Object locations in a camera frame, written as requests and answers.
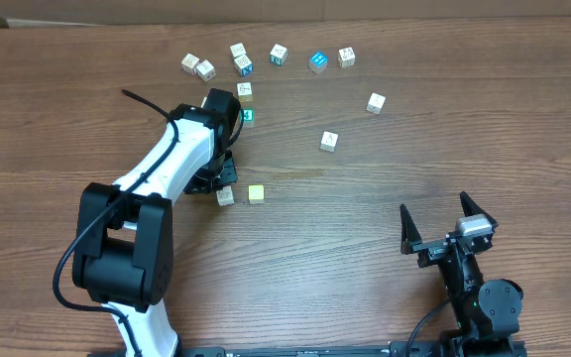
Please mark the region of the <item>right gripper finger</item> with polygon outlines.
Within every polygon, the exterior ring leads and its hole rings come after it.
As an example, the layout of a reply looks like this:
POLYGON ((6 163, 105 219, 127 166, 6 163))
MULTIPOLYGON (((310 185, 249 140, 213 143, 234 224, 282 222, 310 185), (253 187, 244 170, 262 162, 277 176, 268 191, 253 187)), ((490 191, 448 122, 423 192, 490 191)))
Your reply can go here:
POLYGON ((491 223, 493 228, 498 227, 498 221, 481 208, 466 191, 460 192, 460 201, 466 217, 483 214, 491 223))
POLYGON ((422 243, 421 235, 417 230, 408 208, 400 206, 401 239, 400 251, 404 255, 414 253, 414 247, 422 243))

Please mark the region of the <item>green L wooden block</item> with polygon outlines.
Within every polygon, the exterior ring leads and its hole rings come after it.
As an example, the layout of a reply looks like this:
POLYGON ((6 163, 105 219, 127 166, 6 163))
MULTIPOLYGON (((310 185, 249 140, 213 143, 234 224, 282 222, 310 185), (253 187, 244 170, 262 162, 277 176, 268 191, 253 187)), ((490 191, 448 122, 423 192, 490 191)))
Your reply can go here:
POLYGON ((216 198, 220 206, 232 205, 235 203, 233 189, 230 185, 217 190, 216 198))

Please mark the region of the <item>yellow top wooden block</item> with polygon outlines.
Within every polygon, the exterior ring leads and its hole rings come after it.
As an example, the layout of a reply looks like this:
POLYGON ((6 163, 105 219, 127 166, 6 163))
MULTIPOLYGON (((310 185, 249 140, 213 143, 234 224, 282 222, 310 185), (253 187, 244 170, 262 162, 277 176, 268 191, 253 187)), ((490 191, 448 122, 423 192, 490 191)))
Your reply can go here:
POLYGON ((262 184, 253 184, 248 187, 250 204, 260 204, 265 201, 265 188, 262 184))

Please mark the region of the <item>green top wooden block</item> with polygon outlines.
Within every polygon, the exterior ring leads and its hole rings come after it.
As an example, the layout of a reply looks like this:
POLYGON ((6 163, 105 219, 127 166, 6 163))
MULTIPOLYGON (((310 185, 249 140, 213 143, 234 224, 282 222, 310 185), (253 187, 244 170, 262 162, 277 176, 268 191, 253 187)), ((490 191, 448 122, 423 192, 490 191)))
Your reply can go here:
POLYGON ((255 126, 255 111, 253 108, 243 110, 243 121, 245 127, 253 128, 255 126))

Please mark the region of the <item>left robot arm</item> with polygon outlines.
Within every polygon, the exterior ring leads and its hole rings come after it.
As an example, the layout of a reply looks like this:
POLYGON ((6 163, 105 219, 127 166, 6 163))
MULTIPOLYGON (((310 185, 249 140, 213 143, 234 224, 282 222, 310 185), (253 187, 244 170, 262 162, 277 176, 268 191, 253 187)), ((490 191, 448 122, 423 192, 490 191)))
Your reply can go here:
POLYGON ((125 344, 117 355, 180 355, 164 304, 174 261, 172 208, 182 194, 209 194, 237 181, 230 148, 242 113, 231 92, 216 88, 200 106, 180 104, 163 114, 163 136, 132 170, 83 191, 76 236, 57 263, 53 292, 63 306, 80 308, 59 289, 71 262, 73 283, 92 300, 87 310, 116 323, 125 344))

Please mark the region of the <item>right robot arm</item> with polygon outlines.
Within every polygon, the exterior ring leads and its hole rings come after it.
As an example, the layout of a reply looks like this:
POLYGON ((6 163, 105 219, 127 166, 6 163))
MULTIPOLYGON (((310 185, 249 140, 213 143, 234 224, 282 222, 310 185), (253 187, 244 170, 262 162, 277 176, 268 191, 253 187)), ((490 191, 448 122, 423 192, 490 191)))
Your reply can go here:
POLYGON ((512 280, 486 281, 476 256, 493 247, 498 221, 482 209, 470 195, 460 193, 464 216, 444 238, 423 242, 405 205, 400 206, 401 241, 404 255, 415 254, 420 268, 436 266, 447 291, 439 304, 413 329, 406 342, 392 342, 392 356, 504 356, 527 354, 519 332, 523 291, 512 280), (423 325, 444 307, 451 306, 457 328, 443 331, 436 341, 418 343, 423 325))

